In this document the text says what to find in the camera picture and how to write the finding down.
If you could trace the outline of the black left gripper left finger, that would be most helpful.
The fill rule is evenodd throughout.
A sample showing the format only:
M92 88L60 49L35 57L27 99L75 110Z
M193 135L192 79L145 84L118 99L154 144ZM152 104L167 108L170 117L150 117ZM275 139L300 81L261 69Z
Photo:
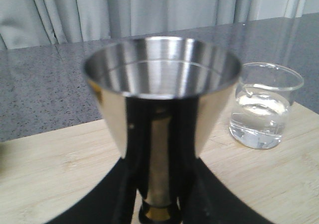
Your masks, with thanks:
M53 218L53 224L130 224L137 188L130 179L126 161L120 158L110 172L68 210Z

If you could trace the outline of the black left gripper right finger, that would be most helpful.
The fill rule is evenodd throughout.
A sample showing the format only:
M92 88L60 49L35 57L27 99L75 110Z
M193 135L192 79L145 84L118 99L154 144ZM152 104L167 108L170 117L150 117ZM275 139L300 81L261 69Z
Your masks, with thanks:
M178 195L184 224L271 224L253 210L208 169L194 153L179 152L182 169Z

